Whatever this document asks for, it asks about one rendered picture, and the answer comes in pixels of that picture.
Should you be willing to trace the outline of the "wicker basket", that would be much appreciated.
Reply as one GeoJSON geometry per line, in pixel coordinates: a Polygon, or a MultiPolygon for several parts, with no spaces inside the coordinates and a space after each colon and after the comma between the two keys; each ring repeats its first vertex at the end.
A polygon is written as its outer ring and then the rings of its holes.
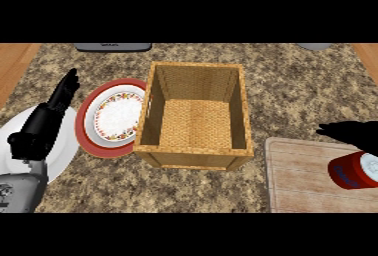
{"type": "Polygon", "coordinates": [[[156,168],[235,170],[253,158],[244,67],[154,62],[135,153],[156,168]]]}

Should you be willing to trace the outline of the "grey round object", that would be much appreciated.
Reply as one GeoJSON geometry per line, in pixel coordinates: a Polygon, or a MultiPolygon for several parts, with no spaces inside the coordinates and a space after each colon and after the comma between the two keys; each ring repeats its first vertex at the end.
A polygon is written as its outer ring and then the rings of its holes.
{"type": "Polygon", "coordinates": [[[300,47],[312,51],[321,51],[331,47],[333,43],[297,43],[300,47]]]}

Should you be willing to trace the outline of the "dark grey appliance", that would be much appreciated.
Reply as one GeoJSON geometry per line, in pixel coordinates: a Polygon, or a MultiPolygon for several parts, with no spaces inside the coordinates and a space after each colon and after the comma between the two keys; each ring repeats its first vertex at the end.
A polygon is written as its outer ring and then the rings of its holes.
{"type": "Polygon", "coordinates": [[[76,43],[76,48],[82,52],[139,52],[153,48],[151,43],[76,43]]]}

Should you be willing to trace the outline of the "pale wooden cutting board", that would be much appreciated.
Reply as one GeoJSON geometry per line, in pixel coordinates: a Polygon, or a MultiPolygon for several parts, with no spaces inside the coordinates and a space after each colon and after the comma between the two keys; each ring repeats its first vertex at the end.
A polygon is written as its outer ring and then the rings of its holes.
{"type": "Polygon", "coordinates": [[[269,201],[275,213],[378,213],[378,188],[346,190],[328,175],[330,161],[356,151],[346,144],[266,139],[269,201]]]}

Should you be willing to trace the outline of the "red can with white lid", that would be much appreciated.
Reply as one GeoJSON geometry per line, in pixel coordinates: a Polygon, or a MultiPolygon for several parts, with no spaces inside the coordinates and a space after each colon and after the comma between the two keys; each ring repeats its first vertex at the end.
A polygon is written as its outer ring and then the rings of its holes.
{"type": "Polygon", "coordinates": [[[330,161],[328,173],[345,189],[378,188],[378,157],[364,151],[345,155],[330,161]]]}

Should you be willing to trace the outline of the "white floral rimmed plate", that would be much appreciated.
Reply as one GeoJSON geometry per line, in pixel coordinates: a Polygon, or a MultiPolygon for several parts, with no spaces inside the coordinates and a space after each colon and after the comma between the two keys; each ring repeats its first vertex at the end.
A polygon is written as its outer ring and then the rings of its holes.
{"type": "Polygon", "coordinates": [[[85,132],[96,146],[116,148],[135,141],[145,90],[132,84],[107,89],[91,102],[85,132]]]}

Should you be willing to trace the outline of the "red plate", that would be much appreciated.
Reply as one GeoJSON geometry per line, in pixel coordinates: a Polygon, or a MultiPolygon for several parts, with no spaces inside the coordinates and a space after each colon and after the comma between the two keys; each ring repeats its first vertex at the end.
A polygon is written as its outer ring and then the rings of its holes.
{"type": "Polygon", "coordinates": [[[110,88],[119,86],[119,85],[133,85],[135,87],[141,88],[142,90],[147,89],[147,82],[135,79],[135,78],[123,78],[113,80],[107,82],[102,86],[99,86],[94,92],[89,94],[86,100],[83,101],[83,104],[79,109],[77,118],[76,118],[76,137],[77,141],[80,143],[80,146],[83,150],[99,158],[117,158],[122,156],[126,156],[133,152],[133,144],[135,142],[130,142],[129,144],[122,145],[116,148],[107,148],[99,146],[92,139],[89,138],[89,135],[86,133],[85,128],[85,117],[88,113],[89,106],[95,100],[95,98],[99,96],[99,94],[108,90],[110,88]]]}

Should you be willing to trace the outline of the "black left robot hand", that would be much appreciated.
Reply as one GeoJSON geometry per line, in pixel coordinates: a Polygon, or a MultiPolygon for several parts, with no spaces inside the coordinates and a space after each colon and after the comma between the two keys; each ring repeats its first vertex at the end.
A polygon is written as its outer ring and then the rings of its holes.
{"type": "Polygon", "coordinates": [[[49,101],[37,105],[21,131],[8,137],[14,159],[33,161],[46,159],[79,88],[77,69],[73,68],[58,83],[49,101]]]}

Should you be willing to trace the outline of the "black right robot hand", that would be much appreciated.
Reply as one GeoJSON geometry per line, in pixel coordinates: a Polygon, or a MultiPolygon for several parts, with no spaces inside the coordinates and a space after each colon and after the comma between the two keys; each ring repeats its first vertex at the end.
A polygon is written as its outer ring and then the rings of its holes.
{"type": "Polygon", "coordinates": [[[352,144],[378,157],[378,121],[342,121],[321,124],[316,133],[352,144]]]}

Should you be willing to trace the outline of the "plain white plate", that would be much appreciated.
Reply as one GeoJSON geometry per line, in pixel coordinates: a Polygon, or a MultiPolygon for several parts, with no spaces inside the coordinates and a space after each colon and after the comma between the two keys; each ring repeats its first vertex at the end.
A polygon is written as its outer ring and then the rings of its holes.
{"type": "MultiPolygon", "coordinates": [[[[26,109],[0,128],[0,175],[9,173],[27,173],[30,171],[29,165],[24,164],[21,160],[12,158],[8,137],[14,132],[21,130],[34,109],[36,107],[26,109]]],[[[77,112],[74,108],[70,107],[65,111],[55,146],[46,158],[49,181],[54,181],[63,174],[77,154],[79,142],[74,128],[76,116],[77,112]]]]}

